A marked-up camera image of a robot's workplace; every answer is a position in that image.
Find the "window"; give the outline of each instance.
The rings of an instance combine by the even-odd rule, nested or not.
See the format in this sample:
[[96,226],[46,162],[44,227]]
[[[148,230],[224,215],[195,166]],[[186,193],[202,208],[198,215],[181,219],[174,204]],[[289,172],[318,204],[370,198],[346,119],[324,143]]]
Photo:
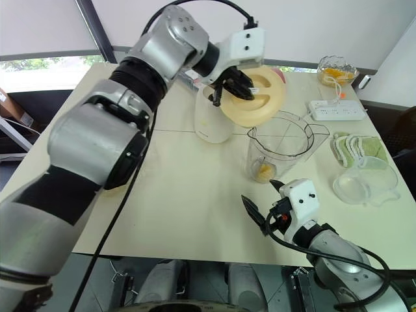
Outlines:
[[71,90],[101,55],[30,58],[0,62],[0,86],[6,92]]
[[317,70],[313,68],[299,68],[299,67],[289,67],[289,66],[271,66],[279,68],[283,72],[296,72],[296,73],[316,73]]

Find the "robotic arm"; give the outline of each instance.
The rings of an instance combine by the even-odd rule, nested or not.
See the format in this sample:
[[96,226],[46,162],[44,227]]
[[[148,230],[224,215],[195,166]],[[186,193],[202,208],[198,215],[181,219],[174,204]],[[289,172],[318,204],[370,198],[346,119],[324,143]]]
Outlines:
[[[319,201],[311,180],[294,180],[286,185],[280,181],[270,181],[279,192],[281,200],[273,204],[265,219],[258,207],[247,197],[242,196],[247,213],[260,227],[264,235],[276,238],[273,232],[280,231],[284,246],[294,246],[330,255],[341,256],[358,263],[370,265],[365,252],[355,244],[342,239],[328,224],[317,223]],[[307,256],[315,268],[321,284],[330,289],[342,304],[349,304],[368,298],[382,286],[383,280],[376,273],[347,262],[326,259],[315,255]],[[351,311],[381,312],[407,311],[407,306],[399,294],[389,286],[376,300]]]
[[192,16],[168,6],[109,79],[100,81],[51,130],[45,174],[0,203],[0,311],[35,311],[52,295],[102,189],[125,184],[148,145],[153,113],[178,72],[252,99],[252,81],[237,66],[258,66],[265,32],[247,29],[218,46]]

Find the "wall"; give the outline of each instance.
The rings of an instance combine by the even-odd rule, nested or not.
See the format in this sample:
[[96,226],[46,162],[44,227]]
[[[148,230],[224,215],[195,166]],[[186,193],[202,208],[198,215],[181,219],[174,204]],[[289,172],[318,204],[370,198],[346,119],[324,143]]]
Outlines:
[[363,90],[360,99],[416,106],[416,18]]
[[[268,59],[319,62],[342,55],[356,67],[378,69],[416,15],[414,0],[233,0],[266,29]],[[133,46],[146,22],[168,0],[93,0],[114,46]],[[212,42],[241,30],[237,11],[213,1],[181,5]]]
[[[93,0],[114,46],[132,46],[154,12],[171,0]],[[317,63],[343,55],[378,69],[416,15],[415,0],[234,0],[266,29],[268,59]],[[212,42],[245,19],[213,1],[184,3]],[[96,49],[74,0],[0,0],[0,55]]]

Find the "plastic container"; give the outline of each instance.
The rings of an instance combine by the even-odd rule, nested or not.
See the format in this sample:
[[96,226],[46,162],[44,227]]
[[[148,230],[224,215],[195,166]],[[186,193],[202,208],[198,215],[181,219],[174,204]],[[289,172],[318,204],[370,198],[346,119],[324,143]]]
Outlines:
[[210,143],[226,141],[234,130],[234,123],[224,115],[220,107],[215,107],[208,97],[214,90],[205,86],[200,88],[196,95],[195,133]]
[[397,183],[397,174],[389,164],[379,158],[365,156],[333,182],[333,190],[343,202],[353,205],[369,203],[379,207],[400,198]]
[[297,115],[279,111],[248,131],[246,171],[257,182],[268,183],[308,159],[329,134],[323,125],[308,124]]
[[250,68],[243,72],[253,81],[253,100],[240,99],[227,90],[221,98],[222,112],[235,124],[255,127],[272,118],[285,101],[286,85],[281,76],[267,66]]

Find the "glass bowl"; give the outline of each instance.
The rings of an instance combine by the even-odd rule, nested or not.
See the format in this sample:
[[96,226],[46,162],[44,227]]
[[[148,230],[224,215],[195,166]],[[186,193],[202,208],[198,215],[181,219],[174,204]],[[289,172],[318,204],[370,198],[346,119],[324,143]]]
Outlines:
[[331,55],[322,57],[318,64],[318,80],[326,86],[335,87],[335,83],[328,77],[334,78],[340,85],[349,84],[358,76],[355,67],[348,64],[343,57]]

